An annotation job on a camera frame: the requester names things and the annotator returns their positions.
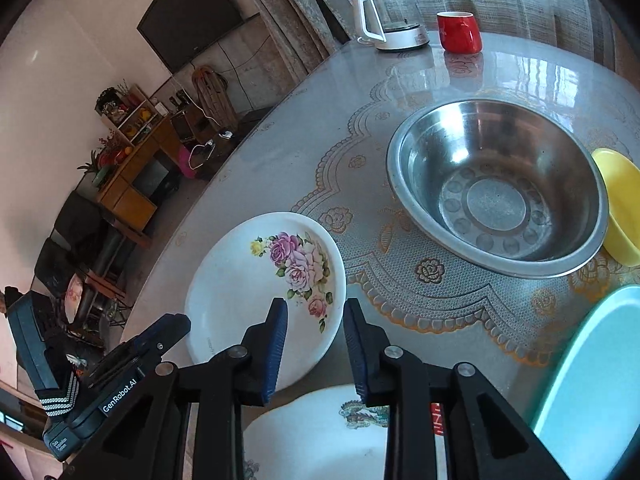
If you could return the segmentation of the teal plastic tray plate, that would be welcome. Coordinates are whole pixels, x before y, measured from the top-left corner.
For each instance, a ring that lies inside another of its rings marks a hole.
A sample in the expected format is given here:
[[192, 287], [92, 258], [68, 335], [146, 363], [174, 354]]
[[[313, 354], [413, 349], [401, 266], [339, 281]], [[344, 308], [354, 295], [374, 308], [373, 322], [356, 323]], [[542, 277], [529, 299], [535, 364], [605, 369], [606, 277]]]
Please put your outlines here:
[[571, 479], [609, 479], [639, 430], [639, 287], [597, 304], [548, 385], [533, 430]]

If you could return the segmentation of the white floral rose plate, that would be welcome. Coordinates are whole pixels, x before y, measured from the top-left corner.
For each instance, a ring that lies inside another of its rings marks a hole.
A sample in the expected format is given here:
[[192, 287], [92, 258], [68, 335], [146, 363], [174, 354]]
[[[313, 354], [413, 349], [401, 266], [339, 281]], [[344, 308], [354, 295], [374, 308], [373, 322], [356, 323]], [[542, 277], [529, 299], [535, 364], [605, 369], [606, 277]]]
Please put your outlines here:
[[262, 322], [271, 301], [288, 304], [279, 390], [292, 386], [324, 357], [346, 300], [340, 251], [320, 223], [292, 212], [270, 212], [239, 224], [201, 262], [186, 294], [186, 337], [195, 364], [237, 344]]

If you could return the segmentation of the large stainless steel bowl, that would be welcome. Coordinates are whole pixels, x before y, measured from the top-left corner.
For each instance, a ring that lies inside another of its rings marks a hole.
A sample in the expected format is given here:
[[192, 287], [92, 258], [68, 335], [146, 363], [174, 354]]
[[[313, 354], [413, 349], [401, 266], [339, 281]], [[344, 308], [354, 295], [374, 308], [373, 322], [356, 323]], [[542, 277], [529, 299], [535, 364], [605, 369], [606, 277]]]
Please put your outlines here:
[[390, 138], [390, 187], [408, 217], [459, 258], [514, 278], [557, 278], [603, 245], [608, 196], [573, 133], [488, 99], [418, 110]]

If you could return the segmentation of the yellow plastic bowl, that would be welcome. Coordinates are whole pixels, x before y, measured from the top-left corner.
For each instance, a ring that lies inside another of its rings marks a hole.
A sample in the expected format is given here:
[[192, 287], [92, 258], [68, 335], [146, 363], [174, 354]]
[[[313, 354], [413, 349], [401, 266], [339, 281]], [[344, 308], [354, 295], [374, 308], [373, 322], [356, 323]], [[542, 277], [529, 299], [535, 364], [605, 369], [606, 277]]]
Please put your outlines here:
[[610, 148], [592, 152], [608, 193], [604, 247], [623, 266], [639, 265], [639, 168]]

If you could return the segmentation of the wooden shelf cabinet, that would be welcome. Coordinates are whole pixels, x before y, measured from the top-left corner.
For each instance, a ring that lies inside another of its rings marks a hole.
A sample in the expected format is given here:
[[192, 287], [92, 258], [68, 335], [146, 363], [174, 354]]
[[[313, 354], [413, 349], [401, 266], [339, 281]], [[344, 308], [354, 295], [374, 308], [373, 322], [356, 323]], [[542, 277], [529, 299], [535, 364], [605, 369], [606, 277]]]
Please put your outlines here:
[[151, 194], [136, 185], [137, 178], [162, 157], [171, 169], [178, 168], [180, 141], [169, 117], [135, 84], [103, 90], [96, 100], [96, 112], [108, 135], [79, 169], [93, 176], [98, 205], [141, 232], [157, 206]]

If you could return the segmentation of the red ceramic mug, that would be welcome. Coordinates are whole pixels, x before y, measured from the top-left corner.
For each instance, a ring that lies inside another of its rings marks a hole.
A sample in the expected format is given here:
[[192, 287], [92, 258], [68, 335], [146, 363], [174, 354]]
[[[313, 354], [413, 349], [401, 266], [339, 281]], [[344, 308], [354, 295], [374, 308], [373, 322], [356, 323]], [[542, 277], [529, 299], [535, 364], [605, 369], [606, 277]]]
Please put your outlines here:
[[482, 36], [473, 13], [437, 13], [440, 44], [449, 53], [477, 54], [483, 49]]

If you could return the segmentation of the beige curtain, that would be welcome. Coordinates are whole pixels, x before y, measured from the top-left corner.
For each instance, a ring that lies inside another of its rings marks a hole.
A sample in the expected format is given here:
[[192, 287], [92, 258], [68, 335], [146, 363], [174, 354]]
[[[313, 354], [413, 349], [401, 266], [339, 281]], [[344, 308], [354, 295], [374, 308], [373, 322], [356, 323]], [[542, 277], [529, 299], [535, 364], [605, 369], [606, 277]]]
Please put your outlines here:
[[258, 13], [296, 84], [355, 38], [352, 0], [233, 0]]

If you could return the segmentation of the white glass electric kettle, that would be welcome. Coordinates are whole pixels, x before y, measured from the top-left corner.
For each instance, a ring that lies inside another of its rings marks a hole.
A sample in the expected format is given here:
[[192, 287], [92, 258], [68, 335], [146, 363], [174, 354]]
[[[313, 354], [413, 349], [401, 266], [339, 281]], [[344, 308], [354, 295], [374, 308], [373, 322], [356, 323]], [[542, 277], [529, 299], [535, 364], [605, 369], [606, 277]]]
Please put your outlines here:
[[430, 42], [414, 0], [352, 0], [352, 10], [360, 44], [393, 52], [422, 48]]

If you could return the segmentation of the wooden chair by wall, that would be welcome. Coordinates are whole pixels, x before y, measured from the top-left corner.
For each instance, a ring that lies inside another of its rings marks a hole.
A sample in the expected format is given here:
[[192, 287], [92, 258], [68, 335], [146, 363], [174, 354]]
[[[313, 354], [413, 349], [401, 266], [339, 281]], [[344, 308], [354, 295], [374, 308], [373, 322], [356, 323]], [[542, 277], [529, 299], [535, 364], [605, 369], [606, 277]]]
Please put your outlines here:
[[238, 128], [239, 117], [227, 93], [228, 84], [210, 66], [198, 66], [192, 74], [200, 107], [218, 129], [234, 131]]

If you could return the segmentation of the black wall television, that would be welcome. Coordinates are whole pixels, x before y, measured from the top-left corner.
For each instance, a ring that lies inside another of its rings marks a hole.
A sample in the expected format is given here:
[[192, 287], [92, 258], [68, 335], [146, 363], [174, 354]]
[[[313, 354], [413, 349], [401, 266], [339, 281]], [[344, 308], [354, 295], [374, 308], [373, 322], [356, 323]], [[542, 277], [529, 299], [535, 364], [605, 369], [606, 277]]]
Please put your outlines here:
[[137, 31], [174, 74], [242, 23], [231, 0], [153, 0]]

